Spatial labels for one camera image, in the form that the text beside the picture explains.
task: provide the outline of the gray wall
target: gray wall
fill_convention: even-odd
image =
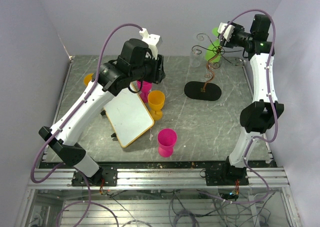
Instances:
[[[69,57],[39,0],[0,0],[0,222],[14,226]]]
[[[70,55],[98,55],[116,26],[132,22],[162,36],[160,53],[183,55],[194,35],[211,33],[240,12],[261,8],[273,14],[281,0],[41,0]],[[239,19],[250,27],[252,15]],[[106,53],[118,55],[124,41],[138,38],[136,29],[121,30]]]
[[[271,148],[285,168],[306,227],[320,225],[319,9],[319,0],[282,0],[273,15],[274,82],[285,110]]]

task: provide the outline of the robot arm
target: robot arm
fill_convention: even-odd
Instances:
[[[245,28],[239,24],[231,23],[224,32],[227,23],[221,23],[218,33],[222,34],[220,45],[223,47],[243,47],[244,58],[250,60],[253,72],[253,101],[242,110],[240,114],[241,133],[236,146],[227,158],[222,171],[222,178],[235,181],[242,179],[246,175],[244,155],[246,148],[254,136],[262,136],[267,129],[275,124],[274,114],[269,100],[267,88],[267,72],[269,69],[270,94],[275,105],[277,117],[284,111],[284,105],[278,103],[273,78],[274,51],[272,53],[269,66],[266,66],[271,42],[267,41],[270,20],[266,15],[256,14],[254,16],[250,33],[245,32]],[[257,139],[253,143],[247,158],[250,156]]]
[[[112,101],[121,90],[129,88],[131,82],[139,80],[159,84],[165,78],[163,56],[158,54],[157,49],[162,43],[161,37],[148,34],[145,28],[140,31],[140,35],[142,40],[132,38],[126,41],[117,59],[100,66],[96,87],[63,130],[59,126],[85,98],[94,84],[95,76],[80,98],[60,120],[50,128],[44,126],[39,131],[40,136],[48,140],[59,130],[49,146],[66,165],[83,172],[94,185],[100,184],[101,179],[104,179],[103,170],[77,143],[79,136],[103,106]]]

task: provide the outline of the marble surface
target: marble surface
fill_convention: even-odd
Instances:
[[[116,59],[105,56],[104,62]],[[75,56],[58,112],[60,119],[85,89],[84,77],[96,71],[98,56]],[[105,116],[97,115],[79,138],[78,143],[97,162],[103,161],[224,161],[233,151],[240,135],[240,113],[252,102],[242,67],[233,66],[224,59],[215,71],[213,83],[220,86],[222,96],[217,101],[194,100],[185,96],[184,86],[189,81],[205,82],[206,68],[189,66],[188,56],[164,58],[166,78],[153,90],[165,94],[163,117],[127,148],[113,141],[114,132]],[[164,128],[177,132],[178,141],[169,158],[158,154],[157,134]],[[266,144],[259,142],[250,156],[251,160],[269,160]],[[61,162],[49,149],[47,162]]]

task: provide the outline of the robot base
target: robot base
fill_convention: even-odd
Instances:
[[[246,168],[231,166],[229,157],[226,158],[225,163],[222,165],[222,170],[205,170],[205,182],[207,186],[233,186],[236,180],[239,181],[239,185],[241,186],[249,185]]]

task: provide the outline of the small whiteboard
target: small whiteboard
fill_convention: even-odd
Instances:
[[[128,88],[107,103],[104,110],[122,148],[130,145],[155,124],[139,94],[130,92]]]

